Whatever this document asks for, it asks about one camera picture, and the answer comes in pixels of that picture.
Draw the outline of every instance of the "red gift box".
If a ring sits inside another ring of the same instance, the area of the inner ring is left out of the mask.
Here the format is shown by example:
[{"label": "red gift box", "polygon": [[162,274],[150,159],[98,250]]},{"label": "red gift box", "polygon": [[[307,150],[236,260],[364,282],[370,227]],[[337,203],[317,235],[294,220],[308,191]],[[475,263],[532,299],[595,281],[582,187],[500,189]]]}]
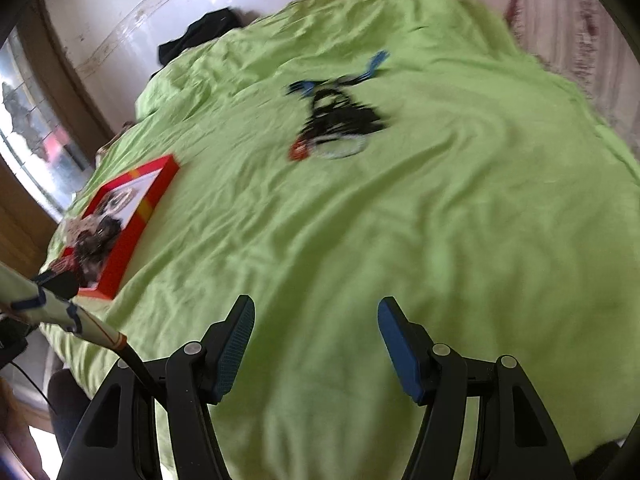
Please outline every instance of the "red gift box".
[{"label": "red gift box", "polygon": [[[134,210],[128,221],[123,222],[122,232],[104,264],[97,284],[92,288],[81,287],[78,291],[79,296],[103,300],[112,300],[116,297],[120,281],[142,231],[177,171],[178,164],[173,155],[165,155],[143,164],[135,170],[121,174],[98,190],[82,214],[82,218],[94,213],[104,196],[115,189],[140,187],[144,192],[140,196],[135,196],[130,205],[124,208],[125,210],[134,208]],[[62,255],[73,254],[73,251],[72,247],[66,247]]]}]

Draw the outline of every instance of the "black wire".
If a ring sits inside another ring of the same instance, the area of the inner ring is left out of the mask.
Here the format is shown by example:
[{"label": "black wire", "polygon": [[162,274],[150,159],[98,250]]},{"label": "black wire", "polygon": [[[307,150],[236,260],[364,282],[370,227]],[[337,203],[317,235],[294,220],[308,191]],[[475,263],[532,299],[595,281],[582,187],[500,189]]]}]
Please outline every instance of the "black wire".
[{"label": "black wire", "polygon": [[22,374],[27,378],[27,380],[31,383],[31,385],[38,391],[38,393],[42,396],[42,398],[44,400],[47,401],[47,404],[49,405],[49,407],[51,408],[51,411],[53,412],[54,415],[57,415],[56,410],[53,409],[53,406],[51,405],[51,403],[49,402],[49,399],[47,399],[47,396],[45,394],[42,393],[42,390],[39,389],[38,385],[36,383],[33,382],[33,380],[31,380],[31,378],[27,375],[27,372],[25,372],[22,368],[20,368],[16,363],[14,363],[13,361],[11,361],[11,364],[13,366],[15,366],[16,368],[18,368],[18,370],[20,370],[22,372]]}]

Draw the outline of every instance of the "green fabric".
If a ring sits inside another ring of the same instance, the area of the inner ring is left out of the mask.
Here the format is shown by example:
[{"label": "green fabric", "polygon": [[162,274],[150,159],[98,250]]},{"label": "green fabric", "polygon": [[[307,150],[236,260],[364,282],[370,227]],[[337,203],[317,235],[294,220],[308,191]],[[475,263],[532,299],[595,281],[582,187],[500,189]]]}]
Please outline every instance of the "green fabric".
[{"label": "green fabric", "polygon": [[[359,73],[383,48],[382,70],[349,92],[388,128],[350,158],[287,160],[308,101],[285,86]],[[573,459],[631,427],[638,165],[484,5],[295,2],[180,56],[138,113],[71,213],[152,158],[173,153],[181,168],[116,300],[83,303],[149,360],[251,295],[254,334],[212,412],[236,480],[401,477],[424,410],[378,332],[387,295],[462,355],[516,356]],[[50,256],[61,246],[57,234]],[[47,335],[94,393],[114,355]]]}]

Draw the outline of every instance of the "silver screw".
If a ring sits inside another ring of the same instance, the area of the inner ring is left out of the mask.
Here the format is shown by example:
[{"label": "silver screw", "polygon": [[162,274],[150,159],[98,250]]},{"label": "silver screw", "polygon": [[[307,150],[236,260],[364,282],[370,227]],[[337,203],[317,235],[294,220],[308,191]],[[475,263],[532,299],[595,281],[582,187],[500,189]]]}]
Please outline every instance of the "silver screw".
[{"label": "silver screw", "polygon": [[200,353],[200,350],[202,350],[202,345],[200,343],[187,343],[184,346],[184,353],[187,355],[196,355]]},{"label": "silver screw", "polygon": [[449,355],[451,353],[451,348],[449,348],[444,343],[436,343],[435,345],[433,345],[432,350],[434,354],[442,356]]},{"label": "silver screw", "polygon": [[500,362],[505,368],[515,368],[516,366],[518,366],[518,362],[516,361],[515,357],[511,357],[510,355],[503,355],[500,359]]}]

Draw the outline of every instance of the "bed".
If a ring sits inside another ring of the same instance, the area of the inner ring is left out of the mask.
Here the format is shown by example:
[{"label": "bed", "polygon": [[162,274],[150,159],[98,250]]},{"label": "bed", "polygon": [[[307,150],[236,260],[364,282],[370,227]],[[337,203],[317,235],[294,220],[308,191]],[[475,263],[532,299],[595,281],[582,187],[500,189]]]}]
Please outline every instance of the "bed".
[{"label": "bed", "polygon": [[[355,156],[290,161],[308,101],[286,86],[359,73],[382,49],[379,73],[349,92],[386,129]],[[638,163],[481,2],[294,2],[181,55],[136,108],[69,214],[157,156],[180,170],[116,299],[79,301],[151,360],[251,295],[254,334],[212,410],[232,478],[401,478],[423,412],[378,332],[389,295],[462,355],[516,356],[572,460],[628,432],[640,411]],[[61,249],[58,233],[50,258]],[[114,355],[44,332],[93,395]]]}]

